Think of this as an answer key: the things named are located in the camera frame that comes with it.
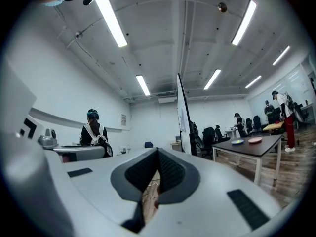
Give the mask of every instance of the person wearing red pants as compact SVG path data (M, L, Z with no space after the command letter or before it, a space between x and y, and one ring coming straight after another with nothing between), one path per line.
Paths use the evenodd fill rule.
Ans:
M281 115L284 117L286 132L287 132L287 144L288 148L286 152L295 151L295 138L294 138L294 114L288 107L288 99L283 94L279 94L276 90L272 92L273 99L277 100L281 107Z

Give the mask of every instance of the wall notice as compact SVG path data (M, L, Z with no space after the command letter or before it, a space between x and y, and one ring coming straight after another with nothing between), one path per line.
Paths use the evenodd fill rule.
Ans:
M122 125L126 126L126 115L122 114Z

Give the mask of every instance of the white ceiling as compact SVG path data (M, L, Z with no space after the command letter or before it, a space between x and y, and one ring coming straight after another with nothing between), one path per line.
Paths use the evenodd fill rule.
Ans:
M274 60L288 45L303 41L300 29L282 0L253 0L257 3L239 46L231 41L249 0L110 0L128 46L118 48L101 12L93 2L64 2L55 8L43 6L59 37L68 45L76 31L90 26L69 50L123 98L144 97L135 76L142 74L151 94L174 91L180 73L190 97L245 96L245 86L258 75L262 81L280 65ZM228 11L218 10L224 2ZM215 69L222 69L208 89L204 86Z

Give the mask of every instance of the sneaker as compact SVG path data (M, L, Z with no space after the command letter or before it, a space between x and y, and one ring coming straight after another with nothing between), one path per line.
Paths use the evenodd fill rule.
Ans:
M286 151L286 152L294 152L294 151L295 151L295 148L286 148L285 151Z

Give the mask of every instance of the plate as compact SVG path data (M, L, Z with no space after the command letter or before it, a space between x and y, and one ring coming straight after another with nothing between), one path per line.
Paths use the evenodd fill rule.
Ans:
M239 144L242 144L243 142L244 142L244 140L234 140L234 141L232 141L232 144L239 145Z
M261 137L255 137L255 138L251 138L250 140L248 140L249 143L258 143L261 141L262 141Z

